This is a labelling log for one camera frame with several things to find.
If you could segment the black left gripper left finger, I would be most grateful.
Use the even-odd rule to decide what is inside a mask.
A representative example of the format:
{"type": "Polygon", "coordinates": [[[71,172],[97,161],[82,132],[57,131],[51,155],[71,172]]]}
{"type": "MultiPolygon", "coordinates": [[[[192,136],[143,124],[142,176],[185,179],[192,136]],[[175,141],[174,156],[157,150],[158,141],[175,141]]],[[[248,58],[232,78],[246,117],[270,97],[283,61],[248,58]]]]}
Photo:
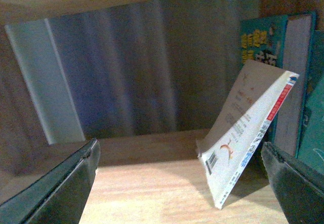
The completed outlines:
{"type": "Polygon", "coordinates": [[[26,189],[1,204],[1,223],[79,223],[100,159],[92,139],[26,189]]]}

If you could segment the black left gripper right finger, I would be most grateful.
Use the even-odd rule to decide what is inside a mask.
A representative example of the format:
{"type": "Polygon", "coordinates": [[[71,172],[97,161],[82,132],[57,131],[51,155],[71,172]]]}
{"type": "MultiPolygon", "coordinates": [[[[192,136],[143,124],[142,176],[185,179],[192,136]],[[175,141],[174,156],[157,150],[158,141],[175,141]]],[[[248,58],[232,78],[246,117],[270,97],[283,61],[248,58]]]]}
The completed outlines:
{"type": "Polygon", "coordinates": [[[323,223],[323,174],[270,142],[261,157],[288,223],[323,223]]]}

